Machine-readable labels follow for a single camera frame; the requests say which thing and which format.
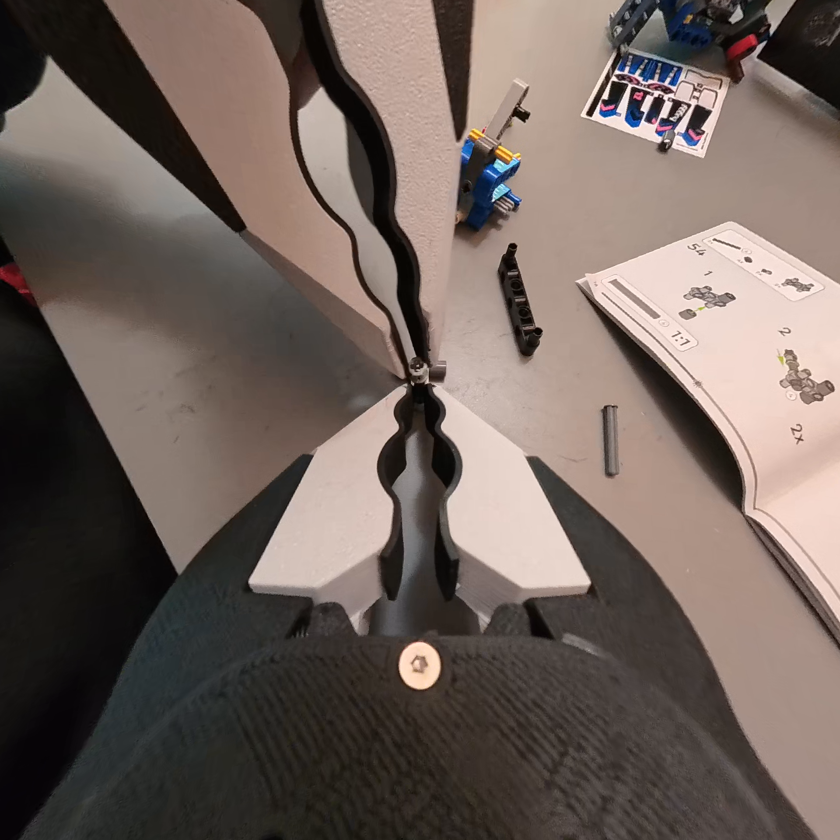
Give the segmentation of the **open instruction manual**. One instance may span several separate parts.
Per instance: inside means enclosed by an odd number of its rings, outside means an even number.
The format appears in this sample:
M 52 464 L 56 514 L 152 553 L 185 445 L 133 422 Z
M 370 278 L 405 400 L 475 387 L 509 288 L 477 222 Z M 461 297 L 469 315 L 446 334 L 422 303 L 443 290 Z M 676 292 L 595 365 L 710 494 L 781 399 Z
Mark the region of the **open instruction manual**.
M 726 222 L 576 284 L 715 425 L 744 517 L 838 641 L 838 283 Z

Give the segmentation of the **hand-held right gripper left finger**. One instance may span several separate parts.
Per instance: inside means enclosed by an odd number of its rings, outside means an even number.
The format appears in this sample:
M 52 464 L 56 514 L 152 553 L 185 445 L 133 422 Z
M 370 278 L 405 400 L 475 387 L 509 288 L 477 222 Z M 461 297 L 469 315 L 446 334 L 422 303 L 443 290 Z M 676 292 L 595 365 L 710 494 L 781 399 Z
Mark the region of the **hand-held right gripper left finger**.
M 339 604 L 368 632 L 372 606 L 402 578 L 398 563 L 384 583 L 381 558 L 402 559 L 393 483 L 412 414 L 411 389 L 397 387 L 317 447 L 248 579 L 253 592 Z

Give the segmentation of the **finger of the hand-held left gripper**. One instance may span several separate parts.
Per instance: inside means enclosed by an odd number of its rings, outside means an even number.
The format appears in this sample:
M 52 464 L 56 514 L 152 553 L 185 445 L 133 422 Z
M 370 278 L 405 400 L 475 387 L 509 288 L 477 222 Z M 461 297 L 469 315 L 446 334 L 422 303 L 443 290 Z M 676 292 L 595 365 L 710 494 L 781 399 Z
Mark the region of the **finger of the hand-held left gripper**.
M 431 1 L 329 1 L 339 58 L 384 125 L 395 220 L 417 258 L 419 302 L 439 356 L 455 232 L 459 143 Z
M 300 2 L 108 1 L 143 67 L 245 224 L 242 238 L 386 370 L 404 377 L 351 227 L 301 156 Z

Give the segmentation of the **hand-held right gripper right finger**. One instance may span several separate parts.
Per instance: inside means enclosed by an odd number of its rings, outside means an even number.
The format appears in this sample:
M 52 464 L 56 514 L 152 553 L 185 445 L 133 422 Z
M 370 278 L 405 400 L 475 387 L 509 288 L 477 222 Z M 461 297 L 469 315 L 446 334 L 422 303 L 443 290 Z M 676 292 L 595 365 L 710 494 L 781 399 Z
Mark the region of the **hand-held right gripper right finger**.
M 444 486 L 435 572 L 481 630 L 505 604 L 583 595 L 592 582 L 527 456 L 442 387 L 427 389 L 432 469 Z

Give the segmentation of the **sticker sheet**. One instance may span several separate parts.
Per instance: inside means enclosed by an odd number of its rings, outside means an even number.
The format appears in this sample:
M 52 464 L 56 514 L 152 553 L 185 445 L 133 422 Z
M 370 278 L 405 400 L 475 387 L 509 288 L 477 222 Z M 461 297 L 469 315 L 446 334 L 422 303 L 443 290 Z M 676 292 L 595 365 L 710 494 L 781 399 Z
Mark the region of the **sticker sheet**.
M 581 116 L 657 146 L 662 132 L 675 127 L 671 150 L 702 158 L 729 86 L 729 79 L 716 73 L 643 51 L 618 50 Z

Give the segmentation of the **blue lego assembly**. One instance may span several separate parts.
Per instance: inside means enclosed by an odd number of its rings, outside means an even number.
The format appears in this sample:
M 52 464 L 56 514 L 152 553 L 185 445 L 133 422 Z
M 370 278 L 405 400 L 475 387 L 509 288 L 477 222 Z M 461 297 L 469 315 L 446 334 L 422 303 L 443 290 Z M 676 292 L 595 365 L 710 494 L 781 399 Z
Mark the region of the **blue lego assembly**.
M 456 225 L 479 231 L 492 216 L 506 218 L 519 210 L 522 200 L 509 181 L 518 172 L 522 156 L 502 139 L 513 123 L 530 119 L 530 111 L 523 106 L 528 93 L 529 84 L 514 78 L 487 125 L 467 134 L 460 152 Z

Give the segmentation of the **dark lego set box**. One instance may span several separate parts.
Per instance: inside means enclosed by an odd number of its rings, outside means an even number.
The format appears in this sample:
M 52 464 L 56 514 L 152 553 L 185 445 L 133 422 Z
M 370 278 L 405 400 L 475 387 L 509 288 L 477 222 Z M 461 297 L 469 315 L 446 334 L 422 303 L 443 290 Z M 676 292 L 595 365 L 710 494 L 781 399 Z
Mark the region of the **dark lego set box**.
M 839 109 L 839 2 L 794 1 L 759 61 Z

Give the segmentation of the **partly built lego vehicle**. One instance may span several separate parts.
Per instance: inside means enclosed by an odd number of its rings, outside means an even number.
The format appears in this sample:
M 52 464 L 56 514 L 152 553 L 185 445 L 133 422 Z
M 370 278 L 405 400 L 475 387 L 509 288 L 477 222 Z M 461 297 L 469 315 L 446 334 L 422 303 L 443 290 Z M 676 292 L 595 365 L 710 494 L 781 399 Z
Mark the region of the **partly built lego vehicle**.
M 609 17 L 611 47 L 627 50 L 660 12 L 668 40 L 693 50 L 720 48 L 730 79 L 740 83 L 743 61 L 770 37 L 768 1 L 625 1 Z

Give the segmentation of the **black lego beam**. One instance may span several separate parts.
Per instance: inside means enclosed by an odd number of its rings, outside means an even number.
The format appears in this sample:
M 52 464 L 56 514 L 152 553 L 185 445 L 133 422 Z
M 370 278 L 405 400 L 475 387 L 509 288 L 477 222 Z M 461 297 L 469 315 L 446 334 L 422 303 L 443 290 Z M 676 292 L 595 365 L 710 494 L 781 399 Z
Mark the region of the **black lego beam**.
M 497 275 L 519 352 L 523 357 L 530 358 L 541 343 L 543 331 L 534 320 L 518 265 L 517 251 L 516 243 L 508 245 L 506 252 L 500 258 Z

